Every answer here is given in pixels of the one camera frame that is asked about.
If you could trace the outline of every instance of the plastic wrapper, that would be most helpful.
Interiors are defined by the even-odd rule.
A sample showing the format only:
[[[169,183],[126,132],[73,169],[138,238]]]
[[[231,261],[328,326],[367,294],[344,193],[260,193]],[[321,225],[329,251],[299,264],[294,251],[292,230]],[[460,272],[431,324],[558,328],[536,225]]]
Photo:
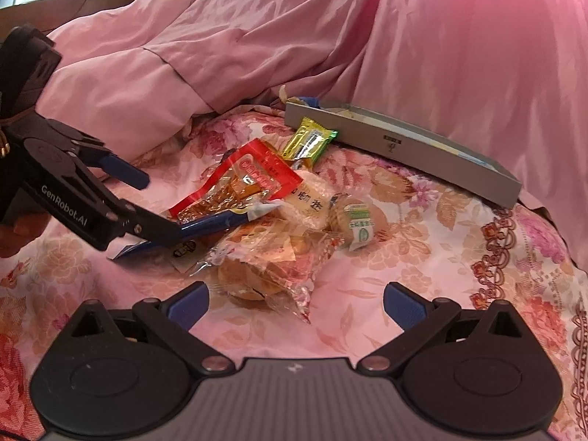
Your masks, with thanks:
[[[204,278],[210,290],[263,301],[308,321],[315,278],[342,243],[338,234],[261,218],[225,236],[192,276],[215,270],[216,277]]]
[[[301,182],[268,145],[254,139],[226,157],[199,190],[169,213],[180,223],[192,222],[221,210],[283,198]]]
[[[312,167],[327,145],[337,136],[337,131],[323,128],[309,117],[303,117],[300,127],[282,151],[287,161],[309,161]]]
[[[273,213],[288,222],[314,230],[326,230],[329,225],[331,200],[336,191],[320,176],[304,169],[296,171],[302,183],[283,198],[283,205]]]
[[[378,241],[389,224],[384,213],[371,201],[349,194],[331,200],[329,228],[345,239],[344,247],[357,250]]]

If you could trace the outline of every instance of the pink bedsheet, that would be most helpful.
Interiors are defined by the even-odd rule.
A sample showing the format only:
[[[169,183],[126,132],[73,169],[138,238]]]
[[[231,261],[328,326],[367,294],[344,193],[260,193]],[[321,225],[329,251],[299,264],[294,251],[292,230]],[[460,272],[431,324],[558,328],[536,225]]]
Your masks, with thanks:
[[[186,131],[185,147],[170,139],[143,156],[139,166],[152,179],[145,191],[113,181],[108,186],[119,197],[164,210],[199,186],[229,148],[254,137],[274,143],[287,138],[291,132],[279,115],[264,107],[237,108]],[[340,190],[368,194],[386,215],[387,240],[336,253],[319,275],[311,325],[215,296],[193,334],[237,362],[245,356],[348,356],[356,362],[401,332],[381,305],[391,280],[467,308],[507,298],[563,380],[564,402],[552,434],[559,440],[588,439],[587,277],[574,268],[551,225],[519,204],[493,211],[470,194],[346,148],[330,147],[317,171]],[[160,259],[116,265],[55,221],[18,256],[0,260],[0,428],[39,435],[28,380],[82,300],[126,308],[144,297],[164,299],[187,283]]]

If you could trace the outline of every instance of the round cookie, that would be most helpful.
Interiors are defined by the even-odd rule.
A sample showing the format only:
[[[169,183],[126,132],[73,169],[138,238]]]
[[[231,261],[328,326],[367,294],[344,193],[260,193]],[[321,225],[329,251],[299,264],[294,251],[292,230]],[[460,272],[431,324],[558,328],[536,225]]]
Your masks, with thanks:
[[[346,207],[353,205],[366,206],[366,210],[369,212],[369,218],[367,220],[373,223],[371,226],[372,236],[366,241],[357,240],[357,231],[354,232],[349,226],[351,222],[355,222],[355,220],[352,219],[352,212],[345,209]],[[377,241],[376,235],[379,232],[385,231],[389,226],[386,216],[379,207],[375,206],[371,201],[364,201],[358,197],[348,195],[340,196],[331,207],[329,211],[329,225],[333,232],[339,232],[343,235],[343,238],[345,239],[343,247],[351,247],[351,250]]]

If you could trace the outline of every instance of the wooden headboard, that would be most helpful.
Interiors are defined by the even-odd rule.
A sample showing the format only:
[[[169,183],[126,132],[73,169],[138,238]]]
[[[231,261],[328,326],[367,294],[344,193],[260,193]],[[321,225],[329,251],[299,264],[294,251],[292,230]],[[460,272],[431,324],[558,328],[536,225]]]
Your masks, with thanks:
[[[37,0],[0,8],[0,42],[15,26],[30,23],[47,34],[73,17],[86,16],[101,10],[112,10],[134,0]]]

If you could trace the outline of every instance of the gray box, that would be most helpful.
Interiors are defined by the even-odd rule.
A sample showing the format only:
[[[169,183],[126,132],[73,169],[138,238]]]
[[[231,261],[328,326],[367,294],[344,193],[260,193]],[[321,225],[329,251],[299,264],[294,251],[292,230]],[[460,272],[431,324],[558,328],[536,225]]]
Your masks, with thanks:
[[[348,104],[321,105],[286,103],[286,125],[297,129],[306,116],[337,130],[340,143],[411,166],[499,206],[510,209],[519,198],[521,183],[495,160],[393,117]]]

